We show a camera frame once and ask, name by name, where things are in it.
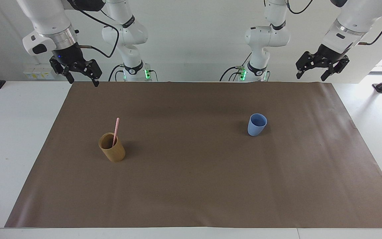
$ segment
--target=white wall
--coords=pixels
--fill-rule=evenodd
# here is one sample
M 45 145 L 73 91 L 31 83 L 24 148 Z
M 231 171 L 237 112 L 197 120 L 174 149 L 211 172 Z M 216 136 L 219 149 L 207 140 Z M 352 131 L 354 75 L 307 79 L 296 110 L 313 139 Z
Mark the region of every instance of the white wall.
M 223 71 L 240 65 L 250 52 L 244 42 L 248 27 L 267 25 L 263 1 L 233 0 L 130 0 L 137 20 L 144 24 L 150 38 L 139 49 L 143 59 L 152 65 L 162 81 L 217 81 Z M 307 1 L 291 1 L 295 11 Z M 94 45 L 105 52 L 111 48 L 101 38 L 102 25 L 80 12 L 67 11 L 73 26 L 80 30 L 79 43 Z M 295 81 L 295 62 L 306 50 L 315 52 L 323 35 L 339 14 L 329 0 L 317 0 L 301 15 L 288 14 L 291 29 L 288 46 L 271 48 L 271 80 Z M 109 23 L 101 13 L 94 13 Z M 382 29 L 382 18 L 365 38 L 371 41 Z M 25 80 L 23 65 L 47 63 L 50 53 L 36 59 L 27 55 L 21 38 L 32 31 L 32 24 L 14 0 L 0 0 L 0 78 Z M 94 58 L 106 80 L 111 68 L 122 62 L 119 54 L 106 59 L 93 50 L 84 50 L 85 58 Z M 382 59 L 382 38 L 373 46 L 357 46 L 348 56 L 350 64 L 330 82 L 358 83 Z M 318 81 L 323 70 L 306 72 L 302 81 Z M 87 80 L 78 74 L 77 80 Z

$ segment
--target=brown tablecloth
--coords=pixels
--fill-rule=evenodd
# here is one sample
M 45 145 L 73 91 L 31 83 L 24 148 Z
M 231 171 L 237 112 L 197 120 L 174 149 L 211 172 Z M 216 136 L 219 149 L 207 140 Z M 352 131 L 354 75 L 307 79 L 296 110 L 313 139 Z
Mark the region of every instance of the brown tablecloth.
M 76 82 L 6 227 L 382 227 L 377 168 L 331 84 Z

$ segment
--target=cup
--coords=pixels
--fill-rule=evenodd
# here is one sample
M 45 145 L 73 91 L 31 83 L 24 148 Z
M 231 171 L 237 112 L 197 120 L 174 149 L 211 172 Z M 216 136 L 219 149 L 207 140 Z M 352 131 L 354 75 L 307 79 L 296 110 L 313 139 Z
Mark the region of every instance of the cup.
M 106 133 L 100 138 L 98 146 L 111 162 L 120 162 L 125 158 L 125 149 L 122 143 L 116 137 L 116 143 L 113 146 L 114 133 Z
M 251 136 L 258 136 L 268 124 L 268 120 L 262 114 L 253 114 L 248 122 L 247 132 Z

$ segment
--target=white table surface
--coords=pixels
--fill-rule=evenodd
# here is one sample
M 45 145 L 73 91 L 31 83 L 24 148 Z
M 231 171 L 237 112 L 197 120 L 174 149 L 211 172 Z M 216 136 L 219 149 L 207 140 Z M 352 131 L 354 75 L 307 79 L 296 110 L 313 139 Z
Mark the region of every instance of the white table surface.
M 381 81 L 334 86 L 382 170 L 382 94 L 370 86 Z M 0 238 L 382 238 L 382 229 L 2 228 L 69 89 L 67 82 L 7 82 L 0 90 Z

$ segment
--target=silver metal band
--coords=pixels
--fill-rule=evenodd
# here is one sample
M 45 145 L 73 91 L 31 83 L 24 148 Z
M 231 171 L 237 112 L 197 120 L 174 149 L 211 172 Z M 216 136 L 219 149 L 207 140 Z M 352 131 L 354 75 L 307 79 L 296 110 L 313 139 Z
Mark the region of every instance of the silver metal band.
M 334 25 L 335 25 L 338 29 L 340 29 L 342 32 L 348 33 L 348 34 L 350 34 L 350 35 L 354 35 L 354 36 L 364 36 L 364 35 L 366 34 L 366 32 L 355 32 L 355 31 L 352 31 L 352 30 L 346 28 L 345 26 L 343 26 L 342 24 L 340 24 L 340 23 L 338 22 L 338 19 L 336 19 L 336 20 L 334 21 Z
M 66 49 L 67 47 L 73 46 L 78 41 L 78 36 L 76 35 L 75 30 L 71 24 L 66 30 L 62 32 L 48 35 L 39 35 L 45 38 L 51 38 L 56 44 L 55 50 Z

